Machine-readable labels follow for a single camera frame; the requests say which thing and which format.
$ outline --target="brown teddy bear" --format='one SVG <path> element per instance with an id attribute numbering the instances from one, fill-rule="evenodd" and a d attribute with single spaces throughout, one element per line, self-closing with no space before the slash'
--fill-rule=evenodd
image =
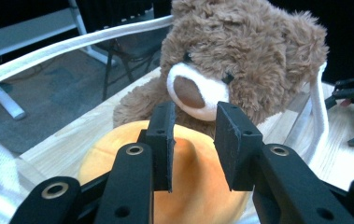
<path id="1" fill-rule="evenodd" d="M 283 111 L 326 62 L 326 30 L 308 12 L 266 0 L 175 0 L 161 75 L 135 88 L 114 125 L 149 119 L 173 100 L 177 124 L 214 136 L 217 102 L 238 105 L 259 124 Z"/>

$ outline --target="black chair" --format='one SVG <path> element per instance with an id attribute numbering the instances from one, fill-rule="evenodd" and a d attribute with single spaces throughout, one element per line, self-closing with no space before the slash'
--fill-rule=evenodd
<path id="1" fill-rule="evenodd" d="M 77 5 L 88 33 L 154 19 L 152 15 L 146 13 L 147 10 L 152 8 L 152 2 L 146 0 L 77 0 Z M 107 98 L 109 85 L 118 80 L 110 80 L 113 56 L 120 58 L 126 71 L 121 77 L 126 75 L 130 82 L 134 82 L 133 71 L 146 64 L 144 74 L 148 72 L 153 56 L 161 49 L 167 32 L 168 27 L 134 35 L 125 35 L 96 44 L 98 48 L 104 49 L 108 53 L 103 101 Z"/>

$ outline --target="gray carpet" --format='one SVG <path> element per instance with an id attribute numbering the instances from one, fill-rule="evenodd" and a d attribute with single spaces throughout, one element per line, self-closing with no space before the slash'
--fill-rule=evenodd
<path id="1" fill-rule="evenodd" d="M 151 69 L 158 66 L 156 55 Z M 124 73 L 121 63 L 113 77 Z M 144 75 L 137 72 L 135 78 Z M 105 65 L 80 50 L 66 53 L 24 71 L 1 86 L 25 110 L 14 120 L 0 106 L 0 144 L 21 154 L 102 103 Z M 129 84 L 122 77 L 109 87 L 108 97 Z"/>

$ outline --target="orange pillow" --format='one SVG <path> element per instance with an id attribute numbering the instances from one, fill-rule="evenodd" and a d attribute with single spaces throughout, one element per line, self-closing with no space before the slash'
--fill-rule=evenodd
<path id="1" fill-rule="evenodd" d="M 122 125 L 86 154 L 78 180 L 85 184 L 112 169 L 120 147 L 136 142 L 148 121 Z M 246 207 L 248 192 L 229 191 L 213 139 L 175 125 L 173 192 L 155 191 L 154 223 L 233 223 Z"/>

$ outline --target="teddy bear head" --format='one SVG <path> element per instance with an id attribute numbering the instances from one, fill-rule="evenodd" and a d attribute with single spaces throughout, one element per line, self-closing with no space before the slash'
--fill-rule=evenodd
<path id="1" fill-rule="evenodd" d="M 254 123 L 283 110 L 326 61 L 326 31 L 266 0 L 175 0 L 161 73 L 176 104 L 215 120 L 218 101 Z"/>

